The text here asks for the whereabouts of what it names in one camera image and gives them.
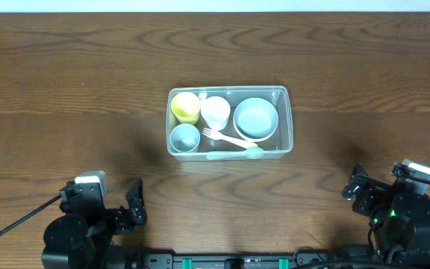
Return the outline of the yellow plastic bowl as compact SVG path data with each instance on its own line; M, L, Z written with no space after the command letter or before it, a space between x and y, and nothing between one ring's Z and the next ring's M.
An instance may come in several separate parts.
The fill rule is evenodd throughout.
M261 142L268 140L271 138L275 130L274 129L249 129L248 131L239 129L237 126L235 127L235 131L241 136L243 139L250 141L250 142Z

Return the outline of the grey plastic cup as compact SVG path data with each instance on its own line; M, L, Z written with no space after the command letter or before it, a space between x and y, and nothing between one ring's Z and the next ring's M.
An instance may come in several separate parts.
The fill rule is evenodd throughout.
M199 130L188 123L177 125L169 135L170 146L179 153L197 152L200 140Z

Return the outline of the pale green plastic spoon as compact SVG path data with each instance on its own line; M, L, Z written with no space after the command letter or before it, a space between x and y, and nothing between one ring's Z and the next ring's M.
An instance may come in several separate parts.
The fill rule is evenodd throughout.
M207 160L218 161L228 159L259 159L264 156L264 150L253 146L242 151L211 151L207 153Z

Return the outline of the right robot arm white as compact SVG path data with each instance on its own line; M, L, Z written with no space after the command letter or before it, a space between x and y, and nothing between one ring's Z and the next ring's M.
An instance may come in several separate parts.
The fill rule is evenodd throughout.
M356 164L341 195L370 219L372 261L422 266L430 263L430 167L405 159L394 164L392 185L372 179Z

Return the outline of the white plastic bowl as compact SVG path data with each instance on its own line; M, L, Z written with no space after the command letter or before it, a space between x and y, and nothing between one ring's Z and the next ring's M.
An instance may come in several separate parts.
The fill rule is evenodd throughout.
M274 129L278 128L278 112L275 106L262 98L243 100L234 110L233 125L239 129Z

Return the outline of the white plastic fork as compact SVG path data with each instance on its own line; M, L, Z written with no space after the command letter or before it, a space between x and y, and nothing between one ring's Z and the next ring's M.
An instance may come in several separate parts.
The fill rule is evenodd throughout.
M251 147L258 147L258 145L256 143L253 142L249 142L247 140L243 140L243 139L239 139L239 138L235 138L235 137L230 137L227 135L222 134L219 131L213 130L213 129L209 129L209 128L203 128L202 129L202 134L212 140L224 140L226 142L232 143L234 145L240 146L244 149L248 149Z

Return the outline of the cream plastic cup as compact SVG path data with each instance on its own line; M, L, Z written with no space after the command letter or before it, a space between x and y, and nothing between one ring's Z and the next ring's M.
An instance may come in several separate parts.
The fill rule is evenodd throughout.
M201 115L210 129L221 131L228 124L231 107L220 96L212 96L202 101Z

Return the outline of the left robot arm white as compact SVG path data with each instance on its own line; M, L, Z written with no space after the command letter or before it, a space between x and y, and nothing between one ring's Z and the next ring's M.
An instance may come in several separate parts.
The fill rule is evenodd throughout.
M98 182L67 182L60 190L64 216L46 228L43 267L53 269L140 269L143 258L136 250L113 244L115 235L132 233L148 216L143 181L137 179L125 195L128 207L106 208Z

